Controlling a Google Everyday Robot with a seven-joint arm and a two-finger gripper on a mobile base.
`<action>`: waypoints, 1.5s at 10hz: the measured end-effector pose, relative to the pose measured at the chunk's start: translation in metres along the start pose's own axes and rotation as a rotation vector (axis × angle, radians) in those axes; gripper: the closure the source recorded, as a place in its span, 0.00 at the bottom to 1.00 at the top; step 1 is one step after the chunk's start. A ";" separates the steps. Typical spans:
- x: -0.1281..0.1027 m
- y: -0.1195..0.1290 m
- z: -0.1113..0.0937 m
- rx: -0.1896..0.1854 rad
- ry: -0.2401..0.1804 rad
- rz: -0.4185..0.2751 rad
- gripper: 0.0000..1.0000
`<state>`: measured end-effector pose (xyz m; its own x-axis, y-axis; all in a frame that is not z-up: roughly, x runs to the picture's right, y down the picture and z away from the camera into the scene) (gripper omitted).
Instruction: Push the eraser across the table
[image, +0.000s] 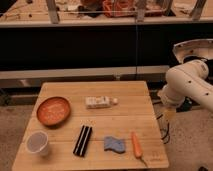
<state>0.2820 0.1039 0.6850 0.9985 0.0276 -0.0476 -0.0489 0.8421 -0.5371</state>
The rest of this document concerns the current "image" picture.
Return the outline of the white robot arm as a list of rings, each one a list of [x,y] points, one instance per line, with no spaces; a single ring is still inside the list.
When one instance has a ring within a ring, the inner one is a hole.
[[[165,75],[167,84],[158,93],[168,108],[180,107],[188,97],[213,113],[213,85],[206,81],[208,65],[192,60],[170,68]]]

